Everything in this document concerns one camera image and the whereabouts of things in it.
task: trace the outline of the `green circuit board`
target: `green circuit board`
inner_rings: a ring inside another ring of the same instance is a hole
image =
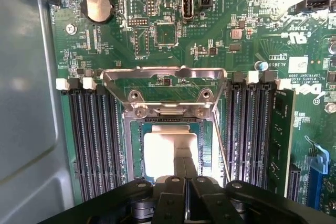
[[[335,13],[330,10],[299,12],[296,4],[304,0],[192,0],[193,13],[189,17],[187,10],[183,9],[184,0],[110,0],[111,17],[99,23],[84,13],[83,1],[60,0],[59,5],[50,5],[58,78],[81,80],[92,77],[97,84],[102,84],[100,75],[106,69],[187,66],[224,68],[231,80],[234,72],[247,74],[254,71],[255,63],[259,61],[268,63],[268,70],[275,74],[276,79],[290,78],[290,89],[294,92],[286,93],[291,98],[284,104],[289,104],[287,108],[291,113],[284,115],[288,117],[285,120],[280,113],[275,121],[289,127],[284,135],[291,139],[290,144],[280,147],[283,150],[279,155],[287,153],[284,146],[287,149],[291,146],[290,162],[301,169],[297,201],[305,205],[310,169],[307,157],[313,151],[306,138],[329,152],[331,162],[328,174],[323,176],[319,209],[336,216],[336,113],[328,113],[326,109],[327,105],[330,107],[336,102],[336,83],[331,80],[336,70],[336,49],[332,51],[331,48],[336,41]],[[215,92],[217,85],[216,81],[209,79],[170,78],[168,82],[165,78],[153,77],[116,83],[125,94],[136,87],[147,101],[152,102],[194,101],[202,88],[209,87]],[[224,143],[226,98],[223,94],[218,104]],[[78,189],[76,167],[73,166],[76,152],[68,97],[62,97],[62,102],[75,199],[79,203],[83,199]],[[123,143],[123,107],[116,102],[115,108],[121,183],[125,183],[128,180],[128,157]],[[207,123],[195,124],[195,131],[199,131],[200,124],[212,127]],[[141,131],[145,130],[139,130],[138,122],[132,125],[133,140],[139,141]],[[141,149],[141,144],[137,142],[133,147]],[[272,144],[270,148],[272,158],[278,150],[274,150],[277,147]],[[134,155],[133,150],[133,158],[141,159],[141,153]],[[223,168],[220,158],[218,163]],[[140,176],[141,168],[136,170]],[[283,184],[287,172],[279,173]]]

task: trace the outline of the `motherboard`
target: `motherboard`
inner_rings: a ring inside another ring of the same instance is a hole
[[[76,204],[187,146],[336,216],[336,0],[45,1]]]

